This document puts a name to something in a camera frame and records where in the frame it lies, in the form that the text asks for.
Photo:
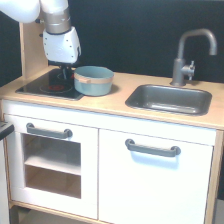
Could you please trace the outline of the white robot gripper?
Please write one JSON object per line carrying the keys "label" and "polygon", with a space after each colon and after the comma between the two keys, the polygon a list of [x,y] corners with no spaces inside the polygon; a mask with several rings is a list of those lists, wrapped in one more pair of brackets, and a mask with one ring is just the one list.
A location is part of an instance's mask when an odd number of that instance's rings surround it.
{"label": "white robot gripper", "polygon": [[[70,31],[53,35],[43,31],[43,46],[46,58],[55,63],[74,64],[81,55],[79,38],[74,27]],[[61,66],[64,80],[67,80],[67,68]],[[68,67],[69,79],[74,79],[73,67]]]}

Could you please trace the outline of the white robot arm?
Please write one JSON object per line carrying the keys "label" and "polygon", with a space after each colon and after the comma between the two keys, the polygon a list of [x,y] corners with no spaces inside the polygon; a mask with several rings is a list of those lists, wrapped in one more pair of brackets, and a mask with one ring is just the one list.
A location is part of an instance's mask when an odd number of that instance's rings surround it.
{"label": "white robot arm", "polygon": [[68,0],[0,0],[0,11],[17,22],[43,22],[46,58],[60,67],[64,79],[72,76],[81,46],[71,25]]}

